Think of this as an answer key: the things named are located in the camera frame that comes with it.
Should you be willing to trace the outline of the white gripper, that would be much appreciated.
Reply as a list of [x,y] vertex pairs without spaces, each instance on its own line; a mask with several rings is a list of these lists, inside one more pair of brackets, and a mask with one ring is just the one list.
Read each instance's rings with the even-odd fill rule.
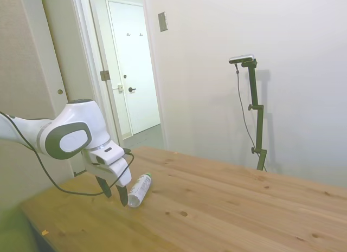
[[111,189],[107,183],[115,182],[122,206],[128,205],[128,193],[126,185],[131,181],[132,176],[127,161],[123,158],[122,148],[106,148],[94,151],[83,150],[83,159],[86,162],[87,172],[96,176],[96,180],[101,187],[102,193],[110,198]]

